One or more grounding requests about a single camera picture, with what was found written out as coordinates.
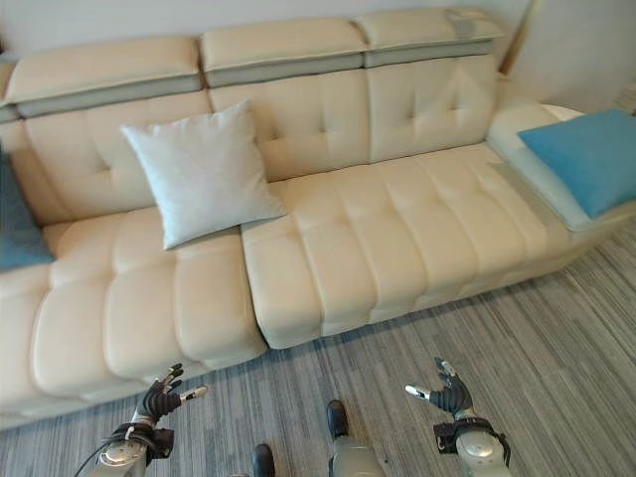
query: throw pillow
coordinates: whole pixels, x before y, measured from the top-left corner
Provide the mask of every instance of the throw pillow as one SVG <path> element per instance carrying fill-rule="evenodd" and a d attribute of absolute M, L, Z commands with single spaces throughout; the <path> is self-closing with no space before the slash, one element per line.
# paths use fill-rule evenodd
<path fill-rule="evenodd" d="M 636 200 L 636 117 L 612 109 L 519 132 L 593 219 Z"/>
<path fill-rule="evenodd" d="M 247 101 L 215 114 L 121 131 L 157 201 L 165 248 L 285 214 L 265 182 Z"/>
<path fill-rule="evenodd" d="M 0 146 L 0 269 L 52 261 L 16 182 L 9 155 Z"/>

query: floor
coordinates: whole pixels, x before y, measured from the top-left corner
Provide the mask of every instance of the floor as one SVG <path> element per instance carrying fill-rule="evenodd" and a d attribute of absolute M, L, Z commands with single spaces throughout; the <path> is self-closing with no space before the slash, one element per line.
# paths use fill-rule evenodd
<path fill-rule="evenodd" d="M 514 475 L 636 475 L 636 227 L 561 272 L 191 380 L 211 391 L 162 421 L 177 431 L 175 449 L 147 474 L 248 472 L 265 441 L 277 475 L 324 476 L 325 405 L 340 398 L 388 476 L 459 475 L 432 435 L 447 416 L 403 390 L 440 387 L 435 356 L 507 434 Z M 2 475 L 73 475 L 134 406 L 131 397 L 0 432 Z"/>

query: headrest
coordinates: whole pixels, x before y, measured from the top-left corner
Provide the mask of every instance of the headrest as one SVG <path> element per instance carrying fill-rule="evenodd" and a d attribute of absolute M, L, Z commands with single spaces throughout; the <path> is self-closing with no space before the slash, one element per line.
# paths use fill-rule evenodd
<path fill-rule="evenodd" d="M 211 87 L 351 70 L 366 45 L 342 18 L 308 18 L 217 28 L 201 38 Z"/>
<path fill-rule="evenodd" d="M 485 55 L 501 29 L 474 8 L 414 8 L 374 12 L 355 19 L 367 37 L 365 67 L 432 58 Z"/>
<path fill-rule="evenodd" d="M 30 117 L 201 88 L 196 40 L 156 37 L 28 56 L 11 75 L 7 100 Z"/>

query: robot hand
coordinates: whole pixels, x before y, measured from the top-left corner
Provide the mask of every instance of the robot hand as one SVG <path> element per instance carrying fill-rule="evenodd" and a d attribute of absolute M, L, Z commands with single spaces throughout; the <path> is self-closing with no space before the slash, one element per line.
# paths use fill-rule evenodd
<path fill-rule="evenodd" d="M 208 388 L 203 386 L 180 395 L 173 394 L 172 391 L 181 385 L 181 380 L 177 380 L 181 375 L 183 367 L 181 363 L 177 363 L 168 369 L 165 376 L 156 379 L 137 405 L 133 422 L 145 419 L 156 424 L 162 416 L 169 414 L 186 400 L 198 398 L 208 391 Z"/>
<path fill-rule="evenodd" d="M 457 416 L 460 412 L 472 412 L 473 399 L 453 367 L 441 358 L 435 358 L 439 377 L 446 382 L 441 391 L 429 391 L 415 385 L 406 386 L 406 392 L 417 398 L 427 400 L 442 410 Z"/>

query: cream leather sofa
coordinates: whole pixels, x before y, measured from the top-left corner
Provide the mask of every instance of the cream leather sofa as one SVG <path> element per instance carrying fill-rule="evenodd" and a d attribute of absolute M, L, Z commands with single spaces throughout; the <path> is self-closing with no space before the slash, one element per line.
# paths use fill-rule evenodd
<path fill-rule="evenodd" d="M 548 273 L 603 239 L 632 211 L 571 233 L 506 167 L 518 129 L 557 119 L 498 81 L 499 35 L 427 9 L 22 59 L 0 136 L 57 260 L 0 275 L 0 425 Z M 163 250 L 119 125 L 244 98 L 288 214 Z"/>

